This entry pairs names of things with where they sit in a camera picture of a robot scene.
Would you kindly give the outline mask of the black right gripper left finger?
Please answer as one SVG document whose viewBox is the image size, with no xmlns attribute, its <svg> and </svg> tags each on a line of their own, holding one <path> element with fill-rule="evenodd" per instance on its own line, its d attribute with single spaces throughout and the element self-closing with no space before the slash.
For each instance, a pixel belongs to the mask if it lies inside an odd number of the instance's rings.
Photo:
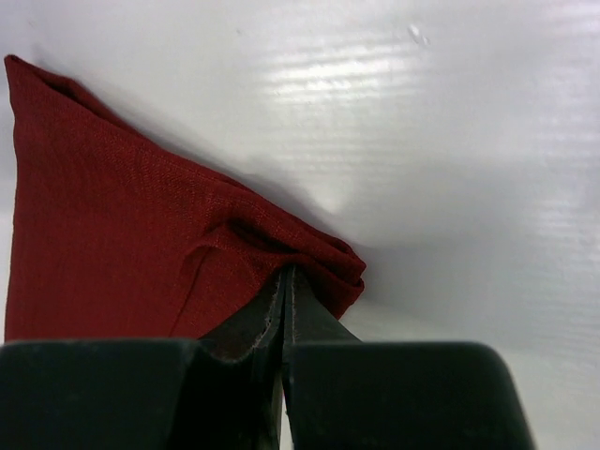
<svg viewBox="0 0 600 450">
<path fill-rule="evenodd" d="M 1 349 L 5 449 L 277 449 L 286 276 L 201 339 Z"/>
</svg>

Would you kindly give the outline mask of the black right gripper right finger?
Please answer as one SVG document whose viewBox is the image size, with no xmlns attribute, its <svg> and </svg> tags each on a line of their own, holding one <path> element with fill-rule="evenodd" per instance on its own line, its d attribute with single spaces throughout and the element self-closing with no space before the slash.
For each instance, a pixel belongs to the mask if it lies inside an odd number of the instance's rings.
<svg viewBox="0 0 600 450">
<path fill-rule="evenodd" d="M 296 267 L 281 276 L 282 381 L 297 449 L 531 449 L 507 365 L 476 342 L 364 342 Z"/>
</svg>

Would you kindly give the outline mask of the dark red cloth napkin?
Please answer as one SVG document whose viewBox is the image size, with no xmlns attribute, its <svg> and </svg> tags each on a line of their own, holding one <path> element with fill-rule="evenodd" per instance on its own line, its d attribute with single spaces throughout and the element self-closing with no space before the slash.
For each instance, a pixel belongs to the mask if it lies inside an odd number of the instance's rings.
<svg viewBox="0 0 600 450">
<path fill-rule="evenodd" d="M 200 338 L 288 265 L 340 317 L 365 263 L 340 239 L 148 140 L 10 55 L 17 183 L 6 340 Z"/>
</svg>

